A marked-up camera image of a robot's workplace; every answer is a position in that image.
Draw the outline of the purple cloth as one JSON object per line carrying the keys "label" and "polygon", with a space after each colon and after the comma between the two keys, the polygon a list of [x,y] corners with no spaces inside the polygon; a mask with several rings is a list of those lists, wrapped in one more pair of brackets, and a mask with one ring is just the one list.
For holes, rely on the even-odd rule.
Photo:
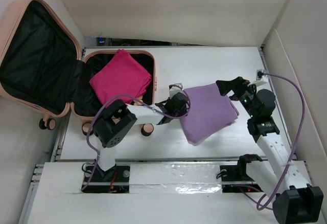
{"label": "purple cloth", "polygon": [[227,96],[221,96],[213,83],[185,89],[191,109],[180,124],[187,141],[197,146],[205,139],[230,126],[239,116],[238,110]]}

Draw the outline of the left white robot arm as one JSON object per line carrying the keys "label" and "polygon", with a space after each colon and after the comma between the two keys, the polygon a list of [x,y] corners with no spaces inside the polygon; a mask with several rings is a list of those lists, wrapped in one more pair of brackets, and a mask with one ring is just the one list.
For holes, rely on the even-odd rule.
{"label": "left white robot arm", "polygon": [[129,105],[121,99],[112,102],[95,118],[92,127],[98,139],[98,156],[95,173],[102,181],[113,178],[116,171],[115,147],[136,125],[163,125],[173,119],[185,117],[190,101],[184,92],[175,92],[166,101],[153,105]]}

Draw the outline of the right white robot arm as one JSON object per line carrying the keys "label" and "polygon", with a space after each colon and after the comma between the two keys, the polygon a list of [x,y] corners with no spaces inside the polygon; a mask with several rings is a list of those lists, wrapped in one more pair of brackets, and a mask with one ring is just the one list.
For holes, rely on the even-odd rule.
{"label": "right white robot arm", "polygon": [[258,155],[245,154],[239,157],[236,174],[258,184],[268,200],[265,203],[259,200],[256,208],[262,210],[272,204],[278,223],[314,223],[319,219],[323,192],[312,186],[292,162],[294,151],[287,150],[272,117],[276,107],[275,94],[268,89],[257,89],[268,82],[268,76],[258,72],[255,82],[242,77],[216,81],[220,94],[226,96],[233,92],[230,100],[240,101],[249,114],[249,134],[272,168],[269,171]]}

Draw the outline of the magenta cloth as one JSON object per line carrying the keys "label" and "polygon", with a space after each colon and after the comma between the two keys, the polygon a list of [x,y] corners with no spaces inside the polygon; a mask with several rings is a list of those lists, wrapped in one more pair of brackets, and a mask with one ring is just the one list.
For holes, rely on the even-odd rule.
{"label": "magenta cloth", "polygon": [[117,50],[114,57],[89,81],[99,101],[105,104],[119,94],[138,98],[146,93],[151,74],[127,51]]}

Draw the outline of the pink suitcase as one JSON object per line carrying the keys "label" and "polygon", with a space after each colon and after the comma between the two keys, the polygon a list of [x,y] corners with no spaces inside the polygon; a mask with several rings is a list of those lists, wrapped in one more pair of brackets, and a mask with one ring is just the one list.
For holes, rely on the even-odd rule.
{"label": "pink suitcase", "polygon": [[41,129],[70,111],[89,123],[102,105],[89,81],[114,55],[84,55],[45,1],[15,0],[1,20],[1,95],[41,113]]}

